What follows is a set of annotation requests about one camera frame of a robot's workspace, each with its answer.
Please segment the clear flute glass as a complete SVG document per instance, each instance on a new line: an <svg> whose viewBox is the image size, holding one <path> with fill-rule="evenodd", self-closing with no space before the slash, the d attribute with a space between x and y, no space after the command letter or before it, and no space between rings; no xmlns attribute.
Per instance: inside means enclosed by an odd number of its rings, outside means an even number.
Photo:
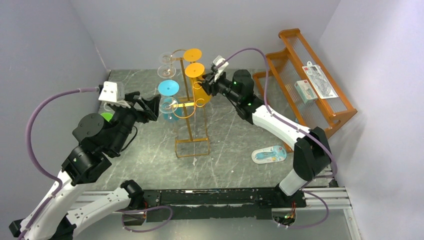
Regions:
<svg viewBox="0 0 424 240"><path fill-rule="evenodd" d="M159 111L175 134L178 132L178 122L180 120L178 116L181 114L181 108L178 107L178 104L179 102L172 96L163 96L159 104Z"/></svg>

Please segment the orange plastic goblet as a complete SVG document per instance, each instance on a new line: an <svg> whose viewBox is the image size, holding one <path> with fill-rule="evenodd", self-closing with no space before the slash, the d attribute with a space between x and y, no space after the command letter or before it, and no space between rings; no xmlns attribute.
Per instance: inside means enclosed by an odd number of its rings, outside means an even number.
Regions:
<svg viewBox="0 0 424 240"><path fill-rule="evenodd" d="M196 61L198 61L201 57L202 57L203 53L200 49L198 48L190 48L187 49L182 58L189 63L194 63Z"/></svg>
<svg viewBox="0 0 424 240"><path fill-rule="evenodd" d="M199 108L204 107L212 98L201 86L204 81L202 77L204 72L205 67L199 62L190 63L184 70L185 75L189 77L191 82L194 103Z"/></svg>

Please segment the blue plastic goblet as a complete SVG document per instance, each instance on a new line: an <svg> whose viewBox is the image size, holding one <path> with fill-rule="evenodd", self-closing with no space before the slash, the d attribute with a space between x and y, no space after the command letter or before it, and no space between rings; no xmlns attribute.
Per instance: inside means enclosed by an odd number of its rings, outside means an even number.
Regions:
<svg viewBox="0 0 424 240"><path fill-rule="evenodd" d="M179 84L171 79L164 80L158 85L158 91L161 95L159 111L164 119L172 124L176 123L180 119L177 116L182 116L183 113L182 107L175 106L180 103L176 98L179 89Z"/></svg>

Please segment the orange plastic goblet front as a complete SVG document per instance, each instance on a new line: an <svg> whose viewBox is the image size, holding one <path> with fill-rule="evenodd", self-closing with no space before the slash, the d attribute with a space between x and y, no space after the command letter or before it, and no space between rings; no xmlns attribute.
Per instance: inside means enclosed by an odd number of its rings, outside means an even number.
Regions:
<svg viewBox="0 0 424 240"><path fill-rule="evenodd" d="M187 49L182 58L189 63L194 63L196 61L198 61L201 57L202 57L203 53L200 49L198 48L190 48Z"/></svg>

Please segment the clear wine glass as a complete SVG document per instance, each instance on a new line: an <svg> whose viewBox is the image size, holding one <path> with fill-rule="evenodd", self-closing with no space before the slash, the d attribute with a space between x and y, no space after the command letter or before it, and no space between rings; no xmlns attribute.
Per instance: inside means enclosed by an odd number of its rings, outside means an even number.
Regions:
<svg viewBox="0 0 424 240"><path fill-rule="evenodd" d="M173 53L168 51L161 53L158 60L162 65L172 65L176 59L173 56Z"/></svg>
<svg viewBox="0 0 424 240"><path fill-rule="evenodd" d="M157 69L157 75L163 79L172 79L176 74L176 68L172 65L162 65Z"/></svg>

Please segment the green plastic goblet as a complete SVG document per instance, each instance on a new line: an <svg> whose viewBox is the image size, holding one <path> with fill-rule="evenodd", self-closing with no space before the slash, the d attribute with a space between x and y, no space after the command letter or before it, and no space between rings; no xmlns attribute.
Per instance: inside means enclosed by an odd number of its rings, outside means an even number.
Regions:
<svg viewBox="0 0 424 240"><path fill-rule="evenodd" d="M113 118L113 114L110 112L102 112L100 115L108 122L110 122Z"/></svg>

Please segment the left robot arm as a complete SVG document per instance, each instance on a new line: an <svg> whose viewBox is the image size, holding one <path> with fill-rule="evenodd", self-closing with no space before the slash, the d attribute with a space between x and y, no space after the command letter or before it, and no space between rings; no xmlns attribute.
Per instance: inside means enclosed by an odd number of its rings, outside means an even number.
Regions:
<svg viewBox="0 0 424 240"><path fill-rule="evenodd" d="M161 95L142 98L139 92L125 96L129 107L116 106L111 120L98 113L83 117L73 136L78 145L61 165L55 182L42 202L26 218L9 225L19 240L71 240L90 225L119 210L145 209L143 189L133 180L124 181L105 197L73 209L82 193L119 157L135 123L156 121Z"/></svg>

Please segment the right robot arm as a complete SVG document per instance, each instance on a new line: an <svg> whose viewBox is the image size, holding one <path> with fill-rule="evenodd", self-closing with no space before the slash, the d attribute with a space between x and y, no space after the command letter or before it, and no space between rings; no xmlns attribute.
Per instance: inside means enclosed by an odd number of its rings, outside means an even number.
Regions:
<svg viewBox="0 0 424 240"><path fill-rule="evenodd" d="M300 125L272 110L254 93L255 82L248 70L237 70L232 79L216 72L201 78L200 86L209 96L223 95L241 119L267 130L293 150L292 169L275 187L278 206L288 207L294 194L332 162L325 131Z"/></svg>

